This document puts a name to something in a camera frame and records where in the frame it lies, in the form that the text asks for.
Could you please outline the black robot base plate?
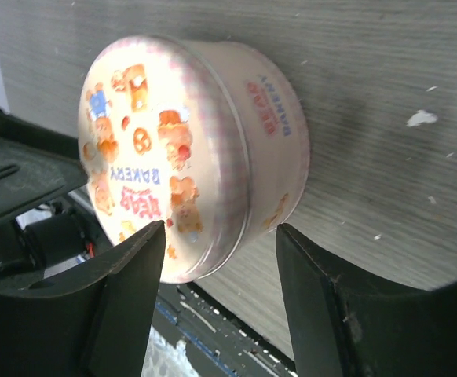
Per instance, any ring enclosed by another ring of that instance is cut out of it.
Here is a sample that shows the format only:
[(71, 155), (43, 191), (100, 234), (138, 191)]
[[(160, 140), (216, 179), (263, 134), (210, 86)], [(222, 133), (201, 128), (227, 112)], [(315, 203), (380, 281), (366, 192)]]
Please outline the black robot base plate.
[(294, 362), (196, 284), (159, 286), (143, 376), (296, 376)]

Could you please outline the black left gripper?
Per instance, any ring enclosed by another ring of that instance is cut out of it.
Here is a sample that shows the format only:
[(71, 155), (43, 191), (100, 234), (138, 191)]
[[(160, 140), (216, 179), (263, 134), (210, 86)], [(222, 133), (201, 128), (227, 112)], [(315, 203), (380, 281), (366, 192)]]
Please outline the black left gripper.
[(76, 138), (0, 109), (0, 224), (86, 181)]

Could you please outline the round bakery tin lid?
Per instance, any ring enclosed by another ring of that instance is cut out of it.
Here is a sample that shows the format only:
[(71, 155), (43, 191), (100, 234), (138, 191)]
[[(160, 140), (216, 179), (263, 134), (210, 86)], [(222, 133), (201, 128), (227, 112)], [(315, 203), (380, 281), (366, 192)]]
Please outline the round bakery tin lid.
[(209, 42), (131, 36), (92, 63), (79, 103), (79, 153), (97, 218), (118, 244), (165, 225), (160, 280), (224, 265), (249, 221), (249, 159)]

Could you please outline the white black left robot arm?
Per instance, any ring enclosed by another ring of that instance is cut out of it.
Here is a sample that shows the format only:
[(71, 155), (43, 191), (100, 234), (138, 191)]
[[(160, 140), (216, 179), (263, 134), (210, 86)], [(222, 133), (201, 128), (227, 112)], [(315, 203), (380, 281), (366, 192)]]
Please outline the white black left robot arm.
[(0, 285), (21, 287), (108, 247), (75, 138), (0, 109)]

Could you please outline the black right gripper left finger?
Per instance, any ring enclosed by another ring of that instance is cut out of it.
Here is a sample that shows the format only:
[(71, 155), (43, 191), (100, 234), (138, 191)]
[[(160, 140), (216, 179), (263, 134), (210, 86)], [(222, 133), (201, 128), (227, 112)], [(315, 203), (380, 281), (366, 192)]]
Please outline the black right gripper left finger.
[(165, 225), (30, 287), (0, 291), (0, 376), (139, 376)]

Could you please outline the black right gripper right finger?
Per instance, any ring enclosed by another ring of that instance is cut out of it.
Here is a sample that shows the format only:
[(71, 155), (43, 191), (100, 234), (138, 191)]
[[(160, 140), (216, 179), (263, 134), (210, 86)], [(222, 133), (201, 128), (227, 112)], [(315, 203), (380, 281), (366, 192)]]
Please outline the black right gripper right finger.
[(387, 280), (288, 224), (276, 256), (298, 375), (457, 376), (457, 281)]

